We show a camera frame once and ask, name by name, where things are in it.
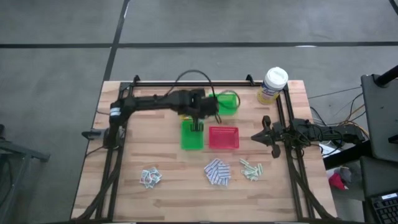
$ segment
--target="plastic bottle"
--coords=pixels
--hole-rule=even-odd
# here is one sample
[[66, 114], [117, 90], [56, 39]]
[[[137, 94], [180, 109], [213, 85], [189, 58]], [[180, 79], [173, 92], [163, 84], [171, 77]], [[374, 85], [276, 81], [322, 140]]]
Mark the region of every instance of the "plastic bottle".
[[268, 70], [261, 87], [257, 92], [257, 99], [262, 104], [271, 104], [279, 96], [285, 87], [289, 76], [287, 72], [279, 67]]

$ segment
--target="green bowl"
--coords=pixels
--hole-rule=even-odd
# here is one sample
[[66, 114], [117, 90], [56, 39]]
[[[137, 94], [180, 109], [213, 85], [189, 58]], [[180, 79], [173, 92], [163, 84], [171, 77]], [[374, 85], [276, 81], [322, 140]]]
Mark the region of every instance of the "green bowl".
[[219, 102], [218, 114], [219, 115], [234, 115], [237, 111], [236, 109], [236, 95], [235, 94], [216, 94], [217, 100]]

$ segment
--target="black cable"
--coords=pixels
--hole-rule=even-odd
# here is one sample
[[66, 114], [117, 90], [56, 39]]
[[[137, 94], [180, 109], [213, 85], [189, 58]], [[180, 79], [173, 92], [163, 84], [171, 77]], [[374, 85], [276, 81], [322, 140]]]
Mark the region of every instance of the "black cable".
[[319, 136], [318, 136], [318, 139], [319, 139], [320, 142], [322, 142], [322, 141], [323, 141], [323, 132], [322, 132], [322, 128], [319, 127], [319, 126], [316, 125], [316, 124], [310, 124], [310, 125], [319, 129], [320, 134], [319, 134]]
[[79, 217], [76, 218], [76, 220], [88, 219], [93, 215], [100, 200], [103, 197], [105, 197], [106, 192], [108, 191], [109, 187], [111, 186], [111, 184], [116, 180], [116, 178], [120, 174], [120, 169], [121, 169], [121, 167], [116, 166], [116, 164], [115, 164], [115, 167], [113, 168], [111, 174], [109, 175], [109, 178], [105, 182], [104, 187], [99, 190], [99, 192], [96, 195], [96, 197], [94, 198], [94, 200], [90, 203], [90, 205], [86, 208], [86, 210]]
[[334, 149], [333, 151], [331, 151], [331, 152], [329, 152], [329, 153], [326, 153], [326, 154], [322, 154], [323, 156], [329, 156], [329, 155], [332, 155], [334, 152], [336, 152], [337, 150], [339, 150], [340, 148], [341, 148], [341, 144], [343, 143], [343, 135], [339, 132], [339, 131], [336, 131], [336, 130], [333, 130], [333, 129], [331, 129], [331, 130], [327, 130], [327, 131], [332, 131], [332, 132], [336, 132], [336, 133], [338, 133], [339, 135], [340, 135], [340, 145], [339, 146], [337, 146], [337, 148], [336, 149]]
[[353, 102], [351, 103], [351, 108], [349, 109], [349, 115], [348, 118], [346, 119], [346, 121], [348, 121], [353, 113], [353, 106], [354, 106], [354, 102], [355, 100], [360, 97], [363, 93], [360, 93], [358, 96], [355, 96], [355, 98], [353, 99]]
[[335, 219], [332, 215], [330, 215], [326, 209], [322, 206], [322, 204], [318, 201], [318, 199], [314, 196], [314, 194], [311, 192], [309, 189], [308, 185], [303, 181], [301, 178], [301, 175], [297, 170], [294, 168], [294, 174], [293, 174], [294, 179], [296, 180], [297, 184], [301, 187], [301, 189], [304, 192], [304, 195], [309, 198], [309, 200], [312, 202], [314, 209], [318, 212], [319, 216], [321, 218], [326, 218], [326, 219]]
[[316, 111], [315, 108], [313, 108], [312, 106], [310, 106], [310, 109], [313, 110], [315, 112], [315, 114], [317, 114], [318, 118], [322, 121], [322, 123], [327, 126], [326, 122], [322, 119], [322, 117], [319, 115], [319, 113]]
[[300, 135], [297, 140], [300, 141], [302, 144], [304, 144], [304, 146], [306, 147], [310, 147], [311, 146], [311, 140], [309, 140], [308, 137], [306, 137], [306, 135], [304, 135], [303, 133], [301, 133], [299, 130], [296, 130], [296, 132]]
[[7, 198], [8, 198], [8, 195], [9, 195], [10, 192], [11, 192], [12, 185], [14, 184], [14, 183], [13, 183], [12, 168], [11, 168], [10, 160], [7, 158], [6, 162], [7, 162], [7, 164], [8, 164], [8, 172], [9, 172], [9, 178], [10, 178], [10, 187], [8, 188], [8, 191], [7, 191], [6, 195], [4, 196], [4, 198], [0, 201], [0, 208], [2, 207], [2, 205], [4, 204], [4, 202], [6, 202], [6, 200], [7, 200]]
[[96, 112], [99, 113], [99, 114], [103, 114], [103, 115], [108, 115], [109, 116], [109, 114], [105, 113], [105, 112], [99, 112], [98, 110], [96, 110]]
[[305, 146], [307, 146], [307, 147], [309, 146], [309, 145], [308, 145], [308, 141], [307, 141], [307, 142], [302, 141], [301, 139], [299, 139], [298, 136], [294, 136], [294, 135], [289, 134], [289, 133], [283, 133], [282, 135], [288, 135], [288, 136], [290, 137], [290, 139], [289, 139], [289, 138], [286, 138], [286, 140], [288, 140], [288, 141], [290, 141], [290, 142], [292, 142], [292, 141], [298, 141], [298, 142], [300, 142], [301, 144], [303, 144], [303, 145], [305, 145]]
[[161, 100], [161, 99], [165, 98], [166, 96], [168, 96], [168, 95], [170, 94], [170, 92], [174, 89], [174, 87], [175, 87], [175, 85], [178, 83], [178, 81], [179, 81], [184, 75], [186, 75], [186, 74], [188, 74], [188, 73], [199, 73], [200, 75], [203, 75], [203, 76], [209, 81], [209, 84], [210, 84], [210, 87], [211, 87], [211, 91], [213, 92], [213, 97], [216, 98], [216, 94], [215, 94], [215, 91], [214, 91], [214, 86], [213, 86], [213, 83], [211, 82], [209, 76], [207, 76], [204, 72], [202, 72], [202, 71], [200, 71], [200, 70], [189, 69], [189, 70], [187, 70], [187, 71], [181, 73], [181, 74], [177, 77], [177, 79], [174, 81], [174, 83], [172, 84], [172, 87], [167, 91], [167, 93], [166, 93], [164, 96], [162, 96], [161, 98], [159, 98], [158, 100]]
[[364, 115], [365, 113], [366, 113], [366, 111], [363, 111], [363, 113], [361, 113], [361, 115], [359, 115], [359, 116], [357, 116], [356, 118], [352, 119], [351, 122], [352, 122], [352, 121], [355, 121], [355, 120], [358, 119], [358, 118], [360, 118], [360, 117], [361, 117], [362, 115]]
[[300, 155], [298, 155], [297, 152], [296, 152], [296, 156], [297, 156], [297, 157], [294, 157], [294, 156], [293, 156], [292, 151], [293, 151], [293, 150], [290, 151], [290, 156], [292, 157], [292, 159], [296, 159], [296, 160], [297, 160], [297, 159], [299, 159], [299, 158], [303, 158], [303, 157], [304, 157], [304, 149], [303, 149], [302, 147], [301, 147], [300, 150], [299, 150]]
[[100, 149], [102, 149], [102, 148], [104, 148], [104, 146], [98, 147], [98, 148], [96, 148], [96, 149], [94, 149], [94, 150], [88, 152], [88, 153], [86, 154], [85, 157], [88, 157], [91, 153], [96, 152], [96, 151], [98, 151], [98, 150], [100, 150]]
[[217, 97], [219, 97], [219, 96], [221, 96], [221, 95], [228, 95], [228, 94], [225, 94], [225, 93], [232, 93], [232, 94], [234, 94], [234, 95], [238, 98], [238, 105], [236, 105], [236, 107], [234, 107], [234, 108], [230, 108], [230, 107], [226, 106], [224, 103], [222, 103], [222, 102], [220, 102], [220, 101], [218, 102], [218, 104], [221, 105], [221, 106], [223, 106], [223, 107], [226, 108], [226, 109], [229, 109], [229, 110], [236, 110], [236, 109], [238, 109], [238, 108], [241, 106], [241, 98], [239, 97], [239, 95], [238, 95], [235, 91], [233, 91], [233, 90], [224, 90], [224, 91], [222, 91], [221, 93], [217, 94]]
[[349, 91], [349, 90], [356, 90], [358, 88], [361, 88], [361, 86], [355, 87], [355, 88], [349, 88], [349, 89], [346, 89], [346, 90], [340, 90], [340, 91], [336, 91], [336, 92], [333, 92], [333, 93], [327, 93], [327, 94], [322, 94], [322, 95], [318, 95], [318, 96], [311, 96], [311, 97], [308, 97], [308, 99], [314, 99], [314, 98], [318, 98], [318, 97], [321, 97], [321, 96], [328, 96], [328, 95], [332, 95], [332, 94], [336, 94], [336, 93], [342, 93], [342, 92]]
[[315, 146], [319, 146], [321, 148], [321, 155], [323, 155], [323, 147], [320, 144]]

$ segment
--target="floor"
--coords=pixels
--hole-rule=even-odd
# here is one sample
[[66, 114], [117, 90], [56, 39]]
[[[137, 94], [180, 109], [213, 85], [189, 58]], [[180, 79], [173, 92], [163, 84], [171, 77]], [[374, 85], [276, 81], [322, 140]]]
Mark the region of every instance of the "floor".
[[[123, 14], [127, 0], [0, 0], [0, 123], [8, 140], [51, 153], [47, 164], [29, 167], [13, 223], [68, 220], [87, 146], [80, 133], [91, 127], [103, 80], [134, 75], [174, 80], [189, 68], [213, 80], [242, 80], [247, 74], [261, 79], [279, 66], [290, 79], [305, 81], [309, 97], [354, 88], [361, 75], [397, 64], [398, 9], [392, 3], [131, 0]], [[118, 42], [268, 42], [268, 47], [116, 50]], [[359, 93], [311, 98], [310, 104], [335, 123], [346, 118], [347, 104]], [[359, 98], [354, 107], [362, 103]], [[366, 128], [365, 116], [357, 121]], [[361, 220], [361, 209], [346, 209], [358, 208], [357, 198], [333, 195], [341, 218]]]

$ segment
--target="yellow label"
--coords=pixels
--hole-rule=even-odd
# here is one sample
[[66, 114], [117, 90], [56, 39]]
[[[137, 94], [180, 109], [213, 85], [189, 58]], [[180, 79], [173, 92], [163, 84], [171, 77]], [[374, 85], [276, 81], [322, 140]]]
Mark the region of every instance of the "yellow label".
[[257, 92], [257, 100], [265, 105], [269, 105], [275, 102], [276, 98], [279, 96], [279, 92], [275, 92], [274, 96], [265, 95], [262, 92], [262, 88]]

